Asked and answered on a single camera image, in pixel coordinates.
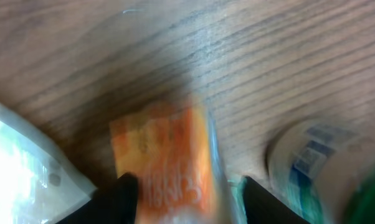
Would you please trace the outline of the green lid white jar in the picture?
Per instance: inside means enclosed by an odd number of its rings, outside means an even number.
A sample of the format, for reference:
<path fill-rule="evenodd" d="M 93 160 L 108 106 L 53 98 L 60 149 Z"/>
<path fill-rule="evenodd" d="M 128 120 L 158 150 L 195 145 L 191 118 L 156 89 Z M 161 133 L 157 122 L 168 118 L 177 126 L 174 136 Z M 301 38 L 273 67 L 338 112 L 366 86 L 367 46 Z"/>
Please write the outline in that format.
<path fill-rule="evenodd" d="M 335 121 L 287 126 L 269 145 L 277 197 L 309 223 L 375 223 L 375 138 Z"/>

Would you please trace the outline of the small teal tissue pack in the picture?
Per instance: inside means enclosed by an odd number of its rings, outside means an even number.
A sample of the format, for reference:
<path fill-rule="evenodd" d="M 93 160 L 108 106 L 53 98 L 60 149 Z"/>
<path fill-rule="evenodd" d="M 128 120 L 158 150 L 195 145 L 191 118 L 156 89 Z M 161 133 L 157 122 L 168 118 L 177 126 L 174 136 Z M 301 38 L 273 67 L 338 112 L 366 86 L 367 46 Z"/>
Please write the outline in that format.
<path fill-rule="evenodd" d="M 246 181 L 242 178 L 228 180 L 228 185 L 231 193 L 231 209 L 234 217 L 234 223 L 247 224 L 247 216 L 245 212 L 245 205 L 243 199 L 243 191 Z"/>

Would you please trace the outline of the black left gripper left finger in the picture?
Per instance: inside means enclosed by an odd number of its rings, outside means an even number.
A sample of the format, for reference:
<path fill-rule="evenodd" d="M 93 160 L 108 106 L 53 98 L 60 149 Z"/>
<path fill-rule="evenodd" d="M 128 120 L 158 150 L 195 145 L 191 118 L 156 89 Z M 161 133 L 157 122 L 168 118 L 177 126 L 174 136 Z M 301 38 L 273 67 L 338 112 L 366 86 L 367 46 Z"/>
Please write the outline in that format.
<path fill-rule="evenodd" d="M 138 178 L 125 173 L 58 224 L 134 224 L 137 203 Z"/>

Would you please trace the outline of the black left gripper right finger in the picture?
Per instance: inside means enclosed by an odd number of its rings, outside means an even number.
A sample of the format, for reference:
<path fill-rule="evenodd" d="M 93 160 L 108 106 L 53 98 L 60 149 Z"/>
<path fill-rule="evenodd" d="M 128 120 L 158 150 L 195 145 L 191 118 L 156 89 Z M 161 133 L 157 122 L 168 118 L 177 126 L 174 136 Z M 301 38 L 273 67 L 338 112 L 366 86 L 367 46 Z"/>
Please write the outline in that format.
<path fill-rule="evenodd" d="M 268 190 L 249 176 L 243 178 L 242 198 L 247 223 L 250 224 L 307 224 Z"/>

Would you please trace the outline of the beige glossy plastic package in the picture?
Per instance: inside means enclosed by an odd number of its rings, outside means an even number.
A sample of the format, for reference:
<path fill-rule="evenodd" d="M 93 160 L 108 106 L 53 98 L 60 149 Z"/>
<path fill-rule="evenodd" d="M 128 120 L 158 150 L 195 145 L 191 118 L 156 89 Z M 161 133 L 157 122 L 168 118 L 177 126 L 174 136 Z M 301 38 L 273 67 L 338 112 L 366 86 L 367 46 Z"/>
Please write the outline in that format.
<path fill-rule="evenodd" d="M 96 189 L 51 138 L 0 104 L 0 223 L 57 223 Z"/>

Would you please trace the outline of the orange snack packet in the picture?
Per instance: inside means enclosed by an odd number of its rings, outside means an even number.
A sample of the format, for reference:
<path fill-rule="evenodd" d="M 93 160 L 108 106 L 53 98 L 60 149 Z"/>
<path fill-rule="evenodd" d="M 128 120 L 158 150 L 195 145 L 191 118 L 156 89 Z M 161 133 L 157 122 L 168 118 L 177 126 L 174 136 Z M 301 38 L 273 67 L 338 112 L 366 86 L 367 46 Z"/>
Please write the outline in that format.
<path fill-rule="evenodd" d="M 136 223 L 213 223 L 217 195 L 204 108 L 155 103 L 110 123 L 117 176 L 138 178 Z"/>

